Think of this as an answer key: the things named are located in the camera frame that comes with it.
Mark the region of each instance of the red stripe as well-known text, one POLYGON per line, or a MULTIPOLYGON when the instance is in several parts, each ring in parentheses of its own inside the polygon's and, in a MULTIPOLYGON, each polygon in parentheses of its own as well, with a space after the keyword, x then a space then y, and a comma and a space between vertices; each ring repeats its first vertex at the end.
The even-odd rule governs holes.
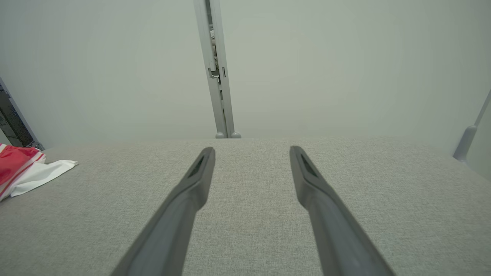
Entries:
POLYGON ((5 187, 3 188, 3 190, 2 190, 2 191, 1 191, 1 193, 0 193, 0 196, 2 196, 2 194, 5 192, 5 190, 7 190, 7 188, 8 188, 8 187, 10 187, 10 185, 11 185, 12 183, 14 183, 14 180, 15 180, 17 177, 19 177, 19 175, 21 175, 21 174, 22 174, 22 173, 23 173, 23 172, 24 172, 26 169, 30 168, 30 167, 32 166, 32 164, 36 163, 36 162, 37 162, 39 159, 41 159, 41 157, 43 157, 43 156, 44 156, 44 154, 41 154, 41 155, 39 156, 39 158, 38 158, 38 159, 36 159, 36 161, 32 162, 31 164, 29 164, 29 166, 25 167, 25 168, 24 168, 23 170, 21 170, 21 171, 20 171, 18 174, 16 174, 16 175, 14 176, 14 178, 12 178, 12 180, 10 180, 10 182, 7 184, 7 186, 5 186, 5 187))

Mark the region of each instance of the red and white cloth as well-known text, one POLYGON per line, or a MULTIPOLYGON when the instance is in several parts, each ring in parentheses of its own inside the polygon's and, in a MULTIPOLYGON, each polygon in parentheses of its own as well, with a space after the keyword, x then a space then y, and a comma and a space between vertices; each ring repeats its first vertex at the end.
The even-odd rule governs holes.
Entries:
POLYGON ((78 162, 60 160, 44 164, 46 155, 37 148, 0 143, 0 201, 33 190, 59 177, 78 162))

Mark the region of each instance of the white cloth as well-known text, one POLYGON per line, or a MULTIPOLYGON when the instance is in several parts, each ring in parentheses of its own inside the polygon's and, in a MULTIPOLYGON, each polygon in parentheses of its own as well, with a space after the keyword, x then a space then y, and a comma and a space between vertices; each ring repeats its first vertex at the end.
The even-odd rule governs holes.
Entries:
POLYGON ((11 197, 27 193, 46 184, 78 164, 78 162, 71 160, 60 160, 50 164, 43 164, 44 161, 45 159, 42 162, 33 163, 28 170, 14 181, 12 184, 14 188, 10 193, 11 197))

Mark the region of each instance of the textured fabric surface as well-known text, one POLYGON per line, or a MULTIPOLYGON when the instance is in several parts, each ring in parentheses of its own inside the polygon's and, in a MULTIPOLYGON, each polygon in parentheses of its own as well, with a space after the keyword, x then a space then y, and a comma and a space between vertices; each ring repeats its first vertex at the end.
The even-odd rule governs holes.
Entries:
POLYGON ((320 275, 289 147, 300 145, 398 275, 491 274, 491 184, 394 138, 165 141, 54 148, 79 165, 0 203, 1 275, 108 275, 198 153, 217 159, 185 275, 320 275))

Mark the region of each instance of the gray table surface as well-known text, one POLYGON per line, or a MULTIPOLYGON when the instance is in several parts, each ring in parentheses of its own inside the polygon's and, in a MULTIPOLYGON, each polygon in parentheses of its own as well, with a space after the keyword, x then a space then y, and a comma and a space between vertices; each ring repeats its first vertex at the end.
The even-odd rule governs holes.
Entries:
POLYGON ((0 275, 108 275, 200 150, 217 160, 185 275, 320 275, 300 145, 398 275, 490 275, 491 184, 396 138, 213 139, 46 150, 80 164, 0 203, 0 275))

